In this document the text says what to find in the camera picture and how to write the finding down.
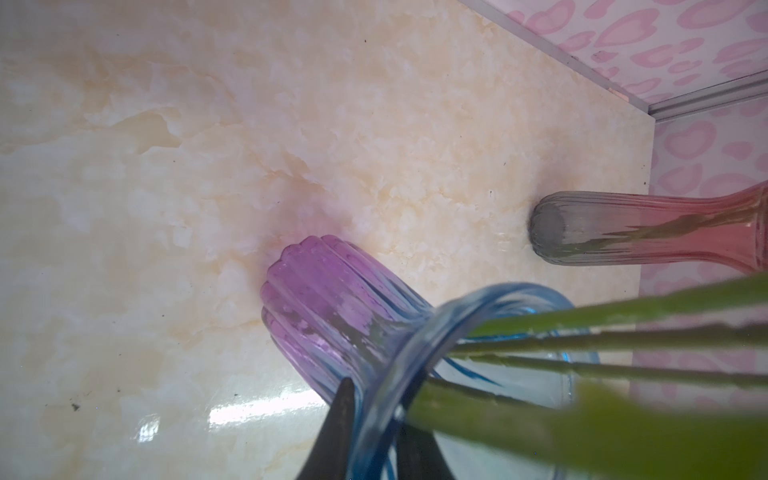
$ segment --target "marble surface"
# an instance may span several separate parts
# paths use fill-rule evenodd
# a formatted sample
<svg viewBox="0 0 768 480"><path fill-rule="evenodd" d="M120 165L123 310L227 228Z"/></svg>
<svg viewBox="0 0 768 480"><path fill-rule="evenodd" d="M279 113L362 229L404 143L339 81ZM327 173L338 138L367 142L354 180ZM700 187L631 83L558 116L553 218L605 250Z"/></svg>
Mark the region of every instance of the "marble surface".
<svg viewBox="0 0 768 480"><path fill-rule="evenodd" d="M645 193L653 120L455 0L7 0L0 27L2 478L292 478L325 406L258 289L308 234L435 304L637 293L525 221Z"/></svg>

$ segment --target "red glass vase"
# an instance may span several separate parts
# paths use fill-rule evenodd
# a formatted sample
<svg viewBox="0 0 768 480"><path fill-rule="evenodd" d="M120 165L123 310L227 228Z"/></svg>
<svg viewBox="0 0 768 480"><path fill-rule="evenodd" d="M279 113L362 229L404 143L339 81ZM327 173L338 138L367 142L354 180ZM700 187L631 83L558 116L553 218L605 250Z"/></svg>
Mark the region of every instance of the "red glass vase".
<svg viewBox="0 0 768 480"><path fill-rule="evenodd" d="M534 251L557 265L704 261L768 270L768 181L718 198L558 192L533 211Z"/></svg>

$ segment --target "glass vase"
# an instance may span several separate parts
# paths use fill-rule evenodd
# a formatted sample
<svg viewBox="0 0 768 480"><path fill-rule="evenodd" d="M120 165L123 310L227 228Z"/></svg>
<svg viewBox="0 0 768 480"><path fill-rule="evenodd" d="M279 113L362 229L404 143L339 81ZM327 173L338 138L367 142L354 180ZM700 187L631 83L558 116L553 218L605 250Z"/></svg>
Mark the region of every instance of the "glass vase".
<svg viewBox="0 0 768 480"><path fill-rule="evenodd" d="M427 375L544 406L571 401L570 376L442 360L487 319L572 307L549 288L505 283L434 308L355 245L325 236L287 247L269 268L261 296L262 319L273 341L327 402L344 377L355 383L348 478L381 476L407 407ZM597 361L589 353L534 356ZM456 439L437 435L437 440L459 479L576 477Z"/></svg>
<svg viewBox="0 0 768 480"><path fill-rule="evenodd" d="M557 265L704 261L766 269L768 182L718 198L558 192L539 202L529 236Z"/></svg>

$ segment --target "pink wall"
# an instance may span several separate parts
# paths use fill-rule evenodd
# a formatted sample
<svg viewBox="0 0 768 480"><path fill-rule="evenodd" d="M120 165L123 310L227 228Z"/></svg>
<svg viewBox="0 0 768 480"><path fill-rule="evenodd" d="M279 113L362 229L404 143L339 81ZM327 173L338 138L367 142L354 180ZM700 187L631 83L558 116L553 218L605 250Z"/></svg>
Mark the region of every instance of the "pink wall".
<svg viewBox="0 0 768 480"><path fill-rule="evenodd" d="M718 197L768 180L768 98L659 124L654 138L650 192L680 197ZM714 263L645 265L641 295L667 293L739 273ZM677 317L664 328L727 321L740 325L765 320L768 309L708 317ZM663 368L768 372L768 352L745 349L715 352L636 352L634 364ZM702 409L768 406L768 392L705 389L696 386L633 383L631 395L656 406L687 405Z"/></svg>
<svg viewBox="0 0 768 480"><path fill-rule="evenodd" d="M648 103L768 70L768 0L485 0Z"/></svg>

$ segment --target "gray trim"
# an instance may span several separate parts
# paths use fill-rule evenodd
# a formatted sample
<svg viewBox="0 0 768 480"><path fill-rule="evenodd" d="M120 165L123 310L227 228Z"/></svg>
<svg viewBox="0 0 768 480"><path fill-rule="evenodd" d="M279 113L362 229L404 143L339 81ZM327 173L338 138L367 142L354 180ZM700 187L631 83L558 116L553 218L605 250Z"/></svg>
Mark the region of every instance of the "gray trim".
<svg viewBox="0 0 768 480"><path fill-rule="evenodd" d="M656 122L670 121L767 95L768 70L660 101L650 106L648 114Z"/></svg>
<svg viewBox="0 0 768 480"><path fill-rule="evenodd" d="M606 90L611 89L613 91L617 91L621 93L622 95L626 95L629 98L630 104L639 108L643 112L648 112L648 104L642 101L640 98L635 97L628 91L624 90L622 87L619 87L618 85L616 85L614 82L597 74L594 70L589 68L587 65L577 60L576 57L573 57L565 53L560 48L557 48L555 45L544 40L542 37L539 37L534 32L528 30L526 27L515 22L514 20L509 18L507 15L501 13L499 10L496 10L489 4L485 3L483 0L459 0L459 1L464 5L466 5L467 7L469 7L471 10L474 10L480 15L486 17L491 22L494 22L496 25L502 27L504 30L513 34L515 37L518 37L522 41L525 41L526 43L533 45L534 47L543 51L545 54L559 61L560 63L570 68L571 70L577 72L578 74L581 74L582 76L588 78L589 80L592 80L594 83L600 85L602 88L605 88Z"/></svg>

